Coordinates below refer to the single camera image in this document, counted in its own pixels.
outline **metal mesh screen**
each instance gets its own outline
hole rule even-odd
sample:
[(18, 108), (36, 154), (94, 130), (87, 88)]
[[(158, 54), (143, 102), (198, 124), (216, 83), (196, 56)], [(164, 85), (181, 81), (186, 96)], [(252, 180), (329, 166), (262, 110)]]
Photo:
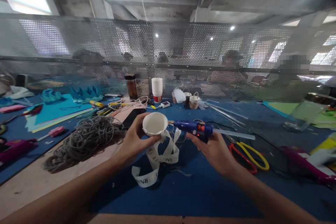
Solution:
[(161, 77), (164, 96), (186, 86), (202, 98), (300, 100), (333, 85), (336, 27), (133, 22), (23, 14), (0, 15), (0, 67), (29, 75), (41, 91), (92, 83), (139, 95)]

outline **hand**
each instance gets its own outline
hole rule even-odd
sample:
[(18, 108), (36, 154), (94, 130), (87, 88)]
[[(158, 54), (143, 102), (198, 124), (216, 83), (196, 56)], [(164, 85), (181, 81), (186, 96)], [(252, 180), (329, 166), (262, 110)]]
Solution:
[(196, 136), (188, 133), (187, 137), (204, 154), (209, 163), (224, 177), (230, 178), (236, 171), (243, 167), (231, 155), (226, 143), (219, 133), (214, 133), (208, 143), (202, 142)]
[(142, 130), (142, 121), (148, 114), (150, 113), (143, 113), (135, 118), (126, 133), (120, 149), (113, 157), (113, 160), (120, 163), (122, 168), (130, 165), (141, 152), (161, 139), (160, 135), (152, 136), (148, 139), (141, 139), (145, 135)]

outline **blue table mat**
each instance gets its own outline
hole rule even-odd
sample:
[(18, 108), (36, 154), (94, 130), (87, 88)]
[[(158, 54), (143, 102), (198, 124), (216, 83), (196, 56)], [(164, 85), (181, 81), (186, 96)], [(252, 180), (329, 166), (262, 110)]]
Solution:
[[(309, 152), (331, 133), (329, 129), (314, 127), (309, 127), (312, 131), (307, 129), (302, 133), (290, 132), (281, 125), (285, 118), (262, 104), (225, 102), (221, 103), (221, 106), (249, 117), (249, 120), (241, 120), (252, 128), (253, 132), (276, 146), (295, 145)], [(157, 112), (165, 114), (168, 120), (201, 119), (204, 122), (215, 121), (237, 128), (210, 108), (191, 110), (182, 104), (171, 104), (170, 107), (161, 108)], [(296, 180), (281, 174), (281, 171), (286, 169), (286, 157), (259, 137), (252, 143), (247, 139), (240, 140), (266, 154), (271, 166), (276, 167), (275, 171), (258, 170), (258, 179), (316, 218), (322, 221), (336, 221), (334, 213), (322, 203), (325, 201), (336, 204), (336, 192), (307, 180)], [(190, 140), (178, 144), (178, 147), (179, 162), (171, 165), (162, 163), (158, 181), (153, 186), (140, 188), (131, 175), (132, 166), (129, 166), (99, 190), (91, 202), (90, 210), (109, 214), (263, 218), (244, 192), (221, 177)], [(140, 175), (151, 171), (144, 153), (139, 156), (135, 165), (141, 167)], [(169, 172), (173, 167), (180, 167), (184, 173), (192, 174), (192, 177), (186, 177), (179, 172)]]
[[(40, 95), (32, 96), (27, 98), (31, 103), (34, 105), (42, 103), (42, 99)], [(22, 114), (27, 109), (21, 109), (19, 111), (11, 112), (11, 113), (0, 113), (0, 123), (3, 121), (6, 121), (7, 119), (11, 118), (12, 116), (16, 114)], [(38, 131), (36, 133), (28, 132), (25, 128), (26, 125), (26, 119), (23, 116), (17, 117), (13, 121), (9, 122), (7, 126), (7, 131), (1, 135), (1, 137), (4, 137), (7, 139), (7, 141), (14, 140), (14, 139), (25, 139), (29, 140), (32, 138), (40, 138), (49, 133), (49, 131), (55, 127), (64, 126), (66, 131), (57, 136), (57, 137), (48, 137), (41, 142), (39, 142), (33, 149), (31, 149), (26, 154), (18, 157), (15, 161), (0, 166), (0, 185), (5, 183), (8, 179), (13, 177), (15, 174), (20, 172), (22, 169), (27, 167), (29, 164), (33, 163), (35, 160), (37, 160), (39, 157), (41, 157), (44, 153), (46, 153), (48, 150), (53, 148), (55, 145), (57, 145), (60, 141), (62, 141), (65, 137), (67, 137), (77, 125), (78, 121), (80, 119), (76, 118), (70, 118), (64, 122), (61, 122), (59, 124), (56, 124), (54, 126), (51, 126), (49, 128), (46, 128), (44, 130)], [(54, 141), (51, 144), (45, 144), (45, 142)]]

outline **red cup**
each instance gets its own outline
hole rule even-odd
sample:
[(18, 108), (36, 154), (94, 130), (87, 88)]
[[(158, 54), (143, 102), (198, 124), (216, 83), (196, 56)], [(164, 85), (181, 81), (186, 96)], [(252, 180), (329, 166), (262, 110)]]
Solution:
[(161, 96), (155, 96), (155, 95), (153, 95), (153, 97), (154, 97), (154, 102), (155, 103), (161, 103), (161, 101), (162, 101), (162, 95)]

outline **white cup stack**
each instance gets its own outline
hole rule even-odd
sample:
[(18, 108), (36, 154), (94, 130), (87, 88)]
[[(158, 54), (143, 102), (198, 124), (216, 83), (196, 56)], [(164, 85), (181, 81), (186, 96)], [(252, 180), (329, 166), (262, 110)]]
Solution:
[(152, 92), (155, 103), (161, 103), (162, 101), (162, 78), (152, 79)]

